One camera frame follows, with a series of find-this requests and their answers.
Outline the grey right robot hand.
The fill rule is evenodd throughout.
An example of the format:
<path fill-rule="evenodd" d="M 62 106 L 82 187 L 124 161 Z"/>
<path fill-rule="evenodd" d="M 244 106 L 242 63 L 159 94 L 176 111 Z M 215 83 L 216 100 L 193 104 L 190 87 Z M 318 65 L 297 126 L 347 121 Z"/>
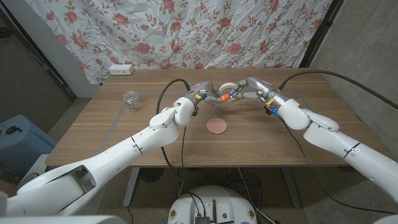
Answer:
<path fill-rule="evenodd" d="M 229 94 L 234 99 L 261 100 L 265 103 L 272 103 L 278 97 L 279 92 L 267 81 L 249 77 L 237 82 Z"/>

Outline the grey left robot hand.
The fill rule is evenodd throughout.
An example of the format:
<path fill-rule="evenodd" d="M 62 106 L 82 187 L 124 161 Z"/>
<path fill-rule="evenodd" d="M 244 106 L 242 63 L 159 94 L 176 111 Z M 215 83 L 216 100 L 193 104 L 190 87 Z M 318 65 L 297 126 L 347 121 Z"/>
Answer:
<path fill-rule="evenodd" d="M 220 96 L 221 93 L 219 89 L 211 81 L 196 83 L 191 86 L 190 90 L 185 94 L 185 97 L 194 105 L 202 101 L 209 105 L 220 104 Z"/>

